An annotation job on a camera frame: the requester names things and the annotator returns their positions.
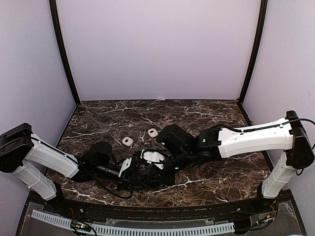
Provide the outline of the white earbud charging case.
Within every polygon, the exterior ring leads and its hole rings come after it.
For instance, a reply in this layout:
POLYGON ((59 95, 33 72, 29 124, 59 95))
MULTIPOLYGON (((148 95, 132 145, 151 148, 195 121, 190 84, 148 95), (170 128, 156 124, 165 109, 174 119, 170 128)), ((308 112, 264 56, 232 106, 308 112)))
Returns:
POLYGON ((130 147, 133 144, 133 139, 130 137, 124 137, 122 140, 123 145, 130 147))

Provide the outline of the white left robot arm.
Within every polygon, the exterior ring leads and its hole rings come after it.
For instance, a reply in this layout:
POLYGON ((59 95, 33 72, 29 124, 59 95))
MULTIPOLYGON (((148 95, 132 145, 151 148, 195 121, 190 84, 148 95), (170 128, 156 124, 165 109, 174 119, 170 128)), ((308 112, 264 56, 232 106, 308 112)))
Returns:
POLYGON ((66 153, 46 143, 32 131, 32 126, 22 123, 0 136, 0 170, 18 178, 43 200, 50 203, 58 214, 69 211, 69 202, 64 200, 58 183, 48 179, 35 163, 52 169, 78 183, 96 181, 111 195, 130 199, 133 196, 136 177, 134 160, 126 158, 121 168, 108 142, 97 142, 82 155, 66 153), (95 178, 96 175, 115 178, 117 188, 129 190, 129 195, 116 194, 95 178))

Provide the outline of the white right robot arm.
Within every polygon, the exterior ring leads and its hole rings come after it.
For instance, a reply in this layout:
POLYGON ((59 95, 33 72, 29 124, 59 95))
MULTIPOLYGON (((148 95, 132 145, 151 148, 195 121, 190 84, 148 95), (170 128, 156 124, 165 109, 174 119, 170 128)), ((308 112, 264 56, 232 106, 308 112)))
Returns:
POLYGON ((197 137, 172 124, 162 129, 156 138, 170 156, 161 151, 143 150, 140 157, 155 164, 160 175, 170 176, 192 163, 203 165, 244 153, 281 150, 278 163, 251 203, 255 213, 262 213, 294 173, 315 160, 314 147, 302 121, 295 111, 288 111, 284 118, 270 123, 240 128, 219 124, 201 131, 197 137))

